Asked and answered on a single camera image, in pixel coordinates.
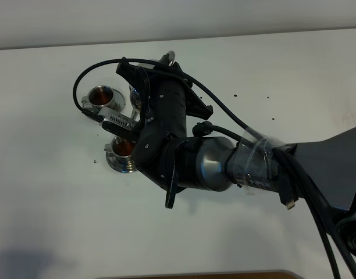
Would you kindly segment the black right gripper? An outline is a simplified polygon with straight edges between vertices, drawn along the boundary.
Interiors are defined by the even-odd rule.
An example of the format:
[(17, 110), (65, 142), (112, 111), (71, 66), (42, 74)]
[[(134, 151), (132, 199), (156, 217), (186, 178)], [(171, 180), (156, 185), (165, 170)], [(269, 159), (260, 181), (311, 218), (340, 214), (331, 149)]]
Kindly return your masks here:
[(150, 163), (172, 139), (186, 138), (186, 117), (208, 120), (212, 106), (205, 105), (177, 68), (162, 65), (151, 69), (122, 62), (116, 73), (141, 96), (145, 124), (132, 152), (136, 163)]

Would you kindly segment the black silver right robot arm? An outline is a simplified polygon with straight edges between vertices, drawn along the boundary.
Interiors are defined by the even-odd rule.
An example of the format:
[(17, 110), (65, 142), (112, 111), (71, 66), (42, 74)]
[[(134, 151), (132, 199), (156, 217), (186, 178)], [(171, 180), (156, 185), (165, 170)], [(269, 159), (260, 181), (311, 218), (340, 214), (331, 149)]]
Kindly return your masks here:
[(141, 93), (142, 118), (131, 133), (137, 168), (166, 191), (167, 208), (186, 188), (231, 185), (303, 198), (329, 235), (356, 256), (356, 127), (320, 142), (284, 144), (244, 127), (237, 135), (209, 122), (212, 107), (178, 65), (122, 59), (116, 72)]

